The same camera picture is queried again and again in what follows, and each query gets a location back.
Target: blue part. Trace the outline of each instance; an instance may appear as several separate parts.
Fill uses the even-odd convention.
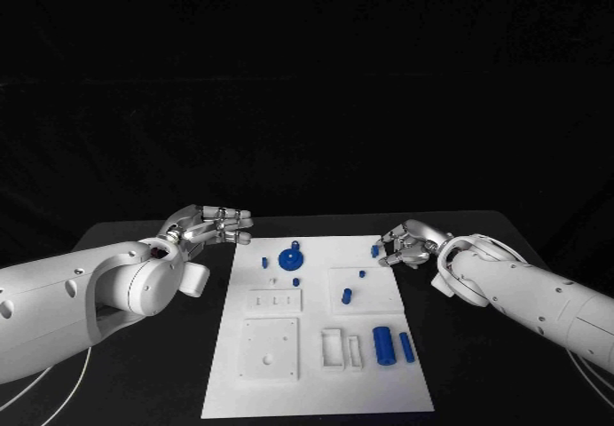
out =
[[[296,271],[303,265],[303,253],[299,248],[299,242],[293,241],[291,248],[287,248],[278,255],[278,265],[287,271]]]
[[[407,336],[407,333],[401,333],[401,344],[404,345],[404,352],[405,352],[405,359],[407,362],[414,362],[414,351],[412,351],[412,344],[410,344],[410,337]]]
[[[343,297],[342,297],[343,304],[349,304],[350,300],[352,300],[352,290],[349,288],[346,288],[343,290]]]
[[[378,364],[381,366],[391,366],[397,363],[397,358],[394,357],[392,336],[388,327],[373,328],[373,340]]]

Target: black table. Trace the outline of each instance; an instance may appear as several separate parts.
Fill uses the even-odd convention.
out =
[[[532,264],[546,267],[515,226],[495,211],[263,217],[255,218],[250,232],[254,237],[382,234],[408,218],[454,235],[492,236]],[[152,237],[162,224],[97,224],[74,249]],[[232,244],[208,246],[195,259],[211,268],[202,297],[177,293],[159,315],[121,329],[92,348],[81,387],[52,424],[611,423],[611,410],[584,382],[564,349],[490,306],[479,308],[457,297],[447,298],[430,285],[437,271],[433,260],[417,271],[398,264],[394,274],[437,411],[202,420],[234,250]],[[3,426],[36,425],[46,420],[71,392],[84,361],[85,352],[54,367],[0,413]],[[35,377],[0,385],[2,403]]]

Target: black backdrop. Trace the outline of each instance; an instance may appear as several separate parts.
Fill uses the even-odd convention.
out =
[[[3,265],[192,203],[496,209],[552,269],[614,293],[610,2],[22,3]]]

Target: small blue component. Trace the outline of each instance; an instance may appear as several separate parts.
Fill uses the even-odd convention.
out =
[[[392,336],[388,327],[373,328],[373,340],[378,364],[381,366],[391,366],[397,363],[397,358],[394,357]]]
[[[287,248],[278,255],[278,265],[287,271],[296,271],[303,265],[300,247],[299,242],[293,241],[291,248]]]
[[[415,357],[414,357],[414,351],[412,351],[412,344],[410,344],[410,337],[407,336],[407,333],[401,333],[399,337],[401,337],[401,344],[404,345],[407,362],[414,362]]]
[[[349,304],[350,300],[352,300],[352,290],[349,288],[346,288],[343,290],[343,297],[342,297],[343,304]]]

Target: white robotic arm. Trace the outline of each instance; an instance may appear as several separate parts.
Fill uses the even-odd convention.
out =
[[[250,244],[247,210],[196,205],[153,238],[0,270],[0,384],[32,375],[156,315],[176,291],[199,297],[209,270],[189,262],[203,245]]]
[[[614,299],[526,263],[480,234],[454,238],[408,220],[376,242],[394,241],[382,265],[417,268],[438,256],[433,286],[466,302],[493,307],[523,326],[614,374]]]

